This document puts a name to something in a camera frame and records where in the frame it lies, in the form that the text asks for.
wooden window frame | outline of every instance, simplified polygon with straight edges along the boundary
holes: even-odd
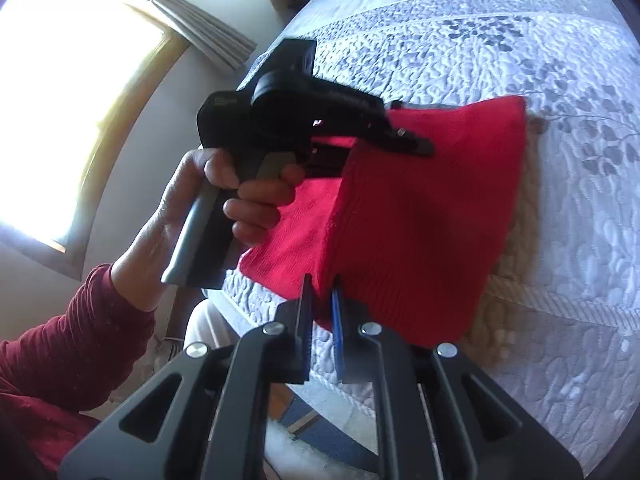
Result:
[[[87,158],[76,210],[64,246],[45,242],[0,221],[0,242],[49,269],[74,280],[82,279],[84,260],[95,215],[120,150],[146,103],[190,43],[166,24],[131,7],[162,29],[164,37],[146,56],[122,94],[102,120],[100,134]]]

silver bolt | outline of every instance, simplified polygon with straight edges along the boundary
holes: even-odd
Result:
[[[373,321],[366,322],[360,327],[360,331],[364,335],[378,335],[382,332],[382,327]]]
[[[279,321],[271,321],[262,327],[266,335],[280,335],[284,332],[284,325]]]
[[[458,355],[458,348],[453,343],[440,343],[436,351],[441,357],[455,357]]]
[[[207,353],[207,345],[204,343],[191,343],[187,346],[187,355],[193,359],[198,359]]]

gray curtain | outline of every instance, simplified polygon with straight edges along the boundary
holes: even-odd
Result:
[[[238,69],[256,44],[208,12],[186,0],[146,0],[170,19],[177,32],[222,70]]]

human hand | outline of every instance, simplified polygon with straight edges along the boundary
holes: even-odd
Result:
[[[184,155],[175,170],[156,214],[175,242],[204,177],[214,186],[238,190],[239,198],[227,200],[224,211],[236,221],[233,225],[236,238],[245,245],[254,246],[262,243],[268,229],[280,221],[277,207],[293,202],[295,188],[304,176],[300,166],[289,164],[283,168],[279,179],[247,180],[240,184],[233,160],[225,150],[192,150]]]

red garment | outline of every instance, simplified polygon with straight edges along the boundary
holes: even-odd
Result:
[[[98,424],[78,412],[109,398],[153,334],[154,314],[124,300],[110,271],[92,270],[63,316],[0,343],[0,409],[51,471]]]
[[[433,158],[357,142],[341,179],[309,180],[241,271],[284,298],[305,272],[330,325],[336,274],[347,296],[414,344],[456,341],[468,328],[511,220],[526,143],[524,101],[389,112],[429,137]]]

